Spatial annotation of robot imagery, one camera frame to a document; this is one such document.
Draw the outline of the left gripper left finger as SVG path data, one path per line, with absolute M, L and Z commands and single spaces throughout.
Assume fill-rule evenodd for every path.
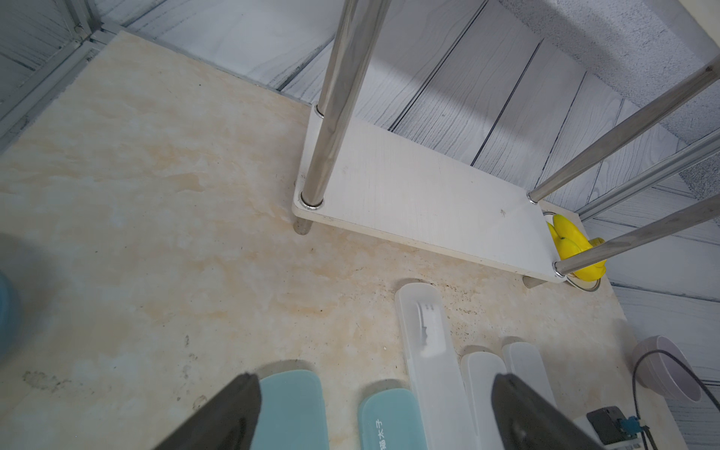
M 156 449 L 249 449 L 261 408 L 258 376 L 238 375 Z

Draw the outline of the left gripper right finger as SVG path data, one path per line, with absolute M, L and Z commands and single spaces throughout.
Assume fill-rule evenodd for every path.
M 491 406 L 505 449 L 602 449 L 515 374 L 495 376 Z

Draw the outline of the translucent pencil case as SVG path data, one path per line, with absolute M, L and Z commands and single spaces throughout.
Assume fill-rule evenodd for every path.
M 502 347 L 502 358 L 510 373 L 521 378 L 551 406 L 557 406 L 541 354 L 534 345 L 524 341 L 508 343 Z
M 492 352 L 463 356 L 460 370 L 468 396 L 480 449 L 504 449 L 491 404 L 494 379 L 506 373 L 506 364 Z
M 476 449 L 476 427 L 441 293 L 411 282 L 395 294 L 410 377 L 429 449 Z

